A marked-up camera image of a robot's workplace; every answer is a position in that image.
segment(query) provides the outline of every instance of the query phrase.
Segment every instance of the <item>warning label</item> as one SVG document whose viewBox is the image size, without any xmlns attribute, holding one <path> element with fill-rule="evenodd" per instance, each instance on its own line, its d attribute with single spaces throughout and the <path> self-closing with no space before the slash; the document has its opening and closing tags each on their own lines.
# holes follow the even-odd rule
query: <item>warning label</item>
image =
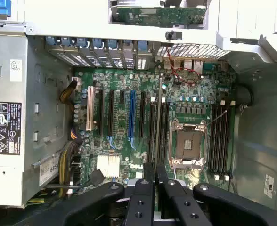
<svg viewBox="0 0 277 226">
<path fill-rule="evenodd" d="M 0 154 L 20 155 L 21 103 L 0 102 Z"/>
</svg>

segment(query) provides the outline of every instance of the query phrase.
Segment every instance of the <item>blue latch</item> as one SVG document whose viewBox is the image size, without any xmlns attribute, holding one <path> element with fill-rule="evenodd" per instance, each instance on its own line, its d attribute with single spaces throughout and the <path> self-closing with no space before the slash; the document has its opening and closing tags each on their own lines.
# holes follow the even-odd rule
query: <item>blue latch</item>
<svg viewBox="0 0 277 226">
<path fill-rule="evenodd" d="M 11 0 L 0 0 L 0 14 L 11 16 Z"/>
</svg>

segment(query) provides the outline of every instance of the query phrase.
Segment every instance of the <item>red and black wire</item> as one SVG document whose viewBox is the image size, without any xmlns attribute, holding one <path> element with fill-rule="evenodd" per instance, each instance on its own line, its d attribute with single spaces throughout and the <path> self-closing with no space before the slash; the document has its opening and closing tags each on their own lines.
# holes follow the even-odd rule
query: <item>red and black wire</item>
<svg viewBox="0 0 277 226">
<path fill-rule="evenodd" d="M 171 69 L 172 69 L 171 75 L 177 77 L 177 79 L 180 82 L 186 83 L 188 86 L 195 86 L 196 83 L 201 79 L 199 73 L 197 71 L 193 70 L 193 69 L 189 69 L 189 68 L 186 68 L 186 67 L 180 67 L 180 68 L 175 69 L 174 66 L 173 66 L 173 60 L 171 58 L 171 54 L 169 52 L 168 47 L 166 47 L 166 52 L 167 52 L 167 55 L 168 55 L 168 58 L 169 58 L 169 61 L 170 61 L 170 64 L 171 64 Z M 194 72 L 197 75 L 197 79 L 195 81 L 186 81 L 186 80 L 184 80 L 183 78 L 181 78 L 179 76 L 179 74 L 177 73 L 178 70 L 188 70 L 189 72 Z"/>
</svg>

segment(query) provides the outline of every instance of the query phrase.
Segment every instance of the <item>green circuit board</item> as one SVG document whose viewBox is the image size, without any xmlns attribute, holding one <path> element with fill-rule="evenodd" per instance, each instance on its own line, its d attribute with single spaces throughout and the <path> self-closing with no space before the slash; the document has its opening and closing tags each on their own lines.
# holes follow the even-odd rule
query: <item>green circuit board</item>
<svg viewBox="0 0 277 226">
<path fill-rule="evenodd" d="M 180 73 L 186 79 L 194 79 L 194 74 L 187 71 Z M 130 71 L 122 69 L 90 69 L 77 68 L 75 77 L 81 78 L 81 87 L 75 92 L 74 102 L 80 107 L 77 111 L 77 123 L 74 125 L 83 144 L 81 181 L 89 178 L 89 174 L 98 168 L 98 156 L 116 156 L 119 161 L 118 175 L 106 177 L 104 182 L 116 181 L 127 185 L 133 178 L 143 177 L 143 164 L 147 161 L 149 129 L 150 129 L 150 104 L 154 97 L 154 142 L 156 141 L 156 122 L 158 119 L 158 101 L 160 97 L 165 98 L 168 103 L 168 121 L 178 119 L 180 123 L 199 124 L 202 120 L 209 122 L 212 118 L 212 104 L 219 103 L 222 99 L 231 99 L 234 96 L 232 84 L 236 80 L 236 73 L 230 68 L 222 71 L 219 63 L 204 63 L 203 79 L 196 86 L 190 87 L 184 84 L 175 85 L 171 78 L 171 71 L 156 68 L 152 71 Z M 94 97 L 94 129 L 86 131 L 86 107 L 87 88 L 95 87 Z M 103 104 L 100 108 L 99 93 L 103 92 Z M 133 144 L 129 139 L 129 115 L 131 91 L 135 91 Z M 113 91 L 113 134 L 112 143 L 109 134 L 110 114 L 110 92 Z M 145 93 L 145 108 L 143 134 L 139 135 L 141 120 L 141 96 Z M 230 126 L 233 127 L 234 113 L 231 116 Z M 102 121 L 100 130 L 98 122 Z M 200 157 L 207 152 L 210 142 L 210 128 L 201 137 Z M 167 143 L 169 142 L 169 131 L 167 131 Z M 232 152 L 232 135 L 229 140 L 229 160 Z M 175 157 L 177 139 L 172 135 L 172 157 Z M 152 148 L 153 157 L 156 150 Z M 215 181 L 207 175 L 206 160 L 202 167 L 186 167 L 174 169 L 169 165 L 169 158 L 165 159 L 166 170 L 170 178 L 184 180 L 189 188 L 200 182 L 210 182 L 227 189 L 228 183 Z"/>
<path fill-rule="evenodd" d="M 173 27 L 203 24 L 204 8 L 112 7 L 114 18 L 129 25 Z"/>
</svg>

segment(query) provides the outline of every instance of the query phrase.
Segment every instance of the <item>circuit board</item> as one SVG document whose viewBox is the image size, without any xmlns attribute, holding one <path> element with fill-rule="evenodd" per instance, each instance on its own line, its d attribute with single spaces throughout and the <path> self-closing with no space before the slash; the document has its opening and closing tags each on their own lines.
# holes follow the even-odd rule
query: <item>circuit board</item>
<svg viewBox="0 0 277 226">
<path fill-rule="evenodd" d="M 194 74 L 188 71 L 181 71 L 179 75 L 194 79 Z M 175 162 L 179 137 L 178 131 L 171 131 L 171 122 L 177 119 L 184 125 L 197 125 L 202 121 L 207 124 L 212 120 L 212 106 L 234 97 L 232 84 L 236 73 L 231 68 L 222 70 L 219 62 L 204 63 L 202 75 L 203 78 L 191 87 L 177 84 L 171 70 L 164 68 L 148 72 L 77 68 L 74 79 L 79 80 L 74 97 L 73 122 L 77 134 L 83 139 L 80 147 L 81 182 L 85 182 L 94 169 L 101 169 L 105 182 L 117 181 L 127 185 L 130 179 L 143 177 L 145 162 L 156 159 L 165 163 L 169 178 L 184 180 L 191 189 L 200 182 L 210 182 L 227 189 L 227 182 L 221 178 L 214 180 L 207 173 L 211 124 L 198 135 L 198 159 L 202 164 L 179 167 Z M 87 127 L 89 98 L 93 98 L 92 129 Z M 229 131 L 232 131 L 234 111 L 231 109 L 229 112 Z M 228 142 L 229 170 L 231 133 Z M 193 144 L 190 141 L 187 145 L 192 147 Z"/>
<path fill-rule="evenodd" d="M 206 7 L 201 8 L 142 8 L 112 7 L 114 19 L 128 25 L 173 27 L 203 24 Z"/>
</svg>

